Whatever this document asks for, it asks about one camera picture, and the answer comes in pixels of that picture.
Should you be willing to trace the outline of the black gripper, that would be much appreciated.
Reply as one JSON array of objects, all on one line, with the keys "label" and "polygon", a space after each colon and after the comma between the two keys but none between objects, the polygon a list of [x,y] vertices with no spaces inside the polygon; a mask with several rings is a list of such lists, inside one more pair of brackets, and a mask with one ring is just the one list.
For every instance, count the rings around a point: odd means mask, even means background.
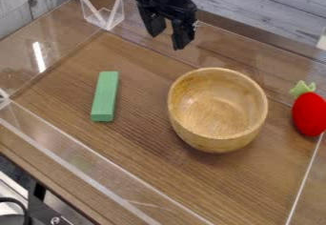
[{"label": "black gripper", "polygon": [[183,50],[195,38],[197,7],[192,0],[136,0],[140,16],[152,37],[165,30],[165,19],[172,21],[173,49]]}]

